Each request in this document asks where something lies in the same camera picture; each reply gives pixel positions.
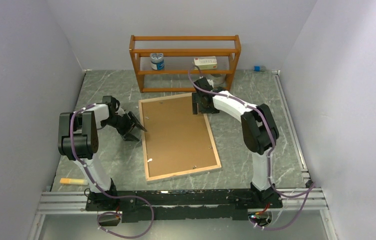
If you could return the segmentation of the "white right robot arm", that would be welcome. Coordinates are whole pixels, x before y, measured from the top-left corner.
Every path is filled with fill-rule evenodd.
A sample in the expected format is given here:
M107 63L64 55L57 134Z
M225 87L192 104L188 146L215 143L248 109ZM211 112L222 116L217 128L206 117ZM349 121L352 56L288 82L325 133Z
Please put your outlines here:
M221 87L213 88L205 77L194 81L193 85L196 89L192 94L193 114L216 114L223 111L238 120L242 126L244 144L252 155L252 204L261 208L271 200L280 200L280 194L272 183L270 160L279 132L269 106L253 105Z

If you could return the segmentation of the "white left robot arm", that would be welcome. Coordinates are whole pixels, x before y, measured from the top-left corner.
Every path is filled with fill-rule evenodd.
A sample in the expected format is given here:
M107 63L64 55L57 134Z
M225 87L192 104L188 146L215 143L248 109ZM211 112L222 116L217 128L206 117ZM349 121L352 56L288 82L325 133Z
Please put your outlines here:
M91 198L99 199L104 209L113 210L119 203L117 189L96 155L98 130L106 126L114 128L124 141L130 142L139 141L132 134L133 129L146 130L131 111L125 111L116 98L106 95L100 103L60 114L58 150L81 169L88 180Z

